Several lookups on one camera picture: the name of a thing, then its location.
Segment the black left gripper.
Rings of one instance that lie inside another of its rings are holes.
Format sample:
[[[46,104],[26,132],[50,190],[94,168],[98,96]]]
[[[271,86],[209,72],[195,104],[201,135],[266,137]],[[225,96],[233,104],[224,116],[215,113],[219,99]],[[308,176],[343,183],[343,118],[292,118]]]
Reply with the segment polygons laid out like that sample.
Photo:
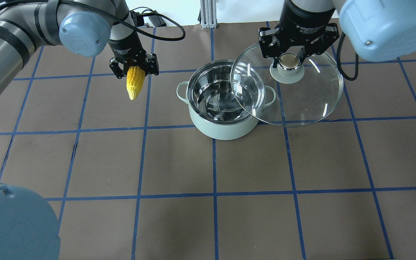
[[[125,73],[132,66],[139,66],[146,75],[159,75],[160,67],[156,54],[148,54],[143,49],[139,39],[124,38],[109,40],[113,57],[109,61],[109,68],[117,79],[125,77]]]

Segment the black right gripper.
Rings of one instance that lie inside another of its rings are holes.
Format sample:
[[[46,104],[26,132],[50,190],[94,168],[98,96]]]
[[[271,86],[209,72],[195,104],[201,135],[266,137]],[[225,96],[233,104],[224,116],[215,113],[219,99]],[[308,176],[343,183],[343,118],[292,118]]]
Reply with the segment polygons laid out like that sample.
[[[334,12],[335,8],[311,12],[300,7],[283,7],[275,32],[268,27],[259,28],[262,56],[272,58],[273,68],[277,69],[281,55],[290,47],[299,47],[298,66],[313,54],[324,53],[340,37],[337,24],[330,22]]]

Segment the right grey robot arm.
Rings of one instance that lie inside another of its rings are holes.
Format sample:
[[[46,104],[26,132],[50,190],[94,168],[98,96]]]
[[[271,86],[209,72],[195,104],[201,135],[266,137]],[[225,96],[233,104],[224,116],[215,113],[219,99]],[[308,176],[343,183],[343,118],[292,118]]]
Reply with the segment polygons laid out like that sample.
[[[416,0],[286,0],[275,29],[259,29],[264,58],[299,46],[300,62],[345,34],[358,56],[388,61],[416,51]]]

